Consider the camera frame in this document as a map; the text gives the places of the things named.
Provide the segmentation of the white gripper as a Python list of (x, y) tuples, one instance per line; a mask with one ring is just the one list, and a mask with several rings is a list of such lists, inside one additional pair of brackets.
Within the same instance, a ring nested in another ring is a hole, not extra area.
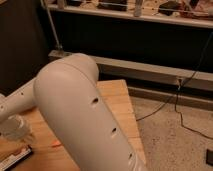
[(15, 115), (0, 123), (0, 134), (9, 141), (30, 141), (32, 138), (29, 123), (21, 116)]

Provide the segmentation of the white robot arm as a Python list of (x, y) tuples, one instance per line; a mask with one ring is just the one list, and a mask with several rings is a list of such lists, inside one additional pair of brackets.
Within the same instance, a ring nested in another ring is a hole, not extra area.
[(44, 66), (0, 100), (0, 134), (9, 140), (30, 132), (19, 114), (37, 107), (81, 171), (148, 171), (97, 88), (99, 69), (75, 53)]

